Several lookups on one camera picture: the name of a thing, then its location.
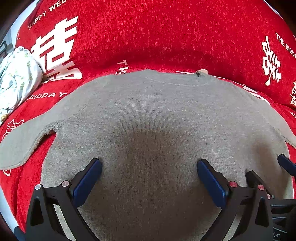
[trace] bed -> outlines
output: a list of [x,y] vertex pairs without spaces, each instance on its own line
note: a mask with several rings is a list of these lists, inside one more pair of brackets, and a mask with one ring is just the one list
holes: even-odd
[[[0,127],[0,141],[94,78],[144,69],[176,74],[205,69],[268,102],[296,134],[296,39],[277,13],[259,0],[171,2],[165,11],[161,4],[40,1],[21,26],[16,47],[31,51],[44,78]],[[25,165],[0,173],[24,232],[54,139],[54,133],[46,136]],[[296,163],[296,149],[287,147]]]

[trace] crumpled white cloth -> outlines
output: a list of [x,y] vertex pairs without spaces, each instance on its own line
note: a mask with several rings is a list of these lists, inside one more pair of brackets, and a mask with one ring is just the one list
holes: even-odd
[[0,64],[0,126],[42,80],[42,70],[30,51],[18,47]]

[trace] bolt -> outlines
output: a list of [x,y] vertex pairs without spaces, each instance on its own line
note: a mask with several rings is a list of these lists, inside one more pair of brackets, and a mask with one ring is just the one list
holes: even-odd
[[40,184],[37,184],[36,186],[35,186],[35,189],[36,190],[39,190],[41,188],[41,185]]
[[67,187],[69,184],[70,184],[69,181],[63,181],[62,182],[62,186],[63,187]]
[[235,181],[231,181],[229,182],[229,186],[236,188],[237,187],[237,183]]
[[263,190],[264,190],[264,186],[261,185],[261,184],[259,184],[259,185],[258,185],[258,189],[261,190],[261,191],[263,191]]

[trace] white fabric with leaf pattern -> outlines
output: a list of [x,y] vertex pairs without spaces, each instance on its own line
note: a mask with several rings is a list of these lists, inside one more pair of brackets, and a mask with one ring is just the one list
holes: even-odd
[[30,51],[18,47],[0,64],[0,125],[42,80],[42,70]]

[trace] white wall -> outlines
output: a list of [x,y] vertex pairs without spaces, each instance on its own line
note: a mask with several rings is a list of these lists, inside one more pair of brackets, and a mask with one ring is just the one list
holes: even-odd
[[26,18],[34,10],[37,2],[38,2],[38,0],[35,0],[34,2],[32,2],[31,5],[28,8],[26,8],[26,10],[23,11],[20,16],[18,16],[18,18],[15,20],[15,22],[11,26],[10,31],[11,31],[11,39],[12,39],[13,47],[15,47],[15,43],[17,40],[17,32],[19,31],[22,23],[26,20]]

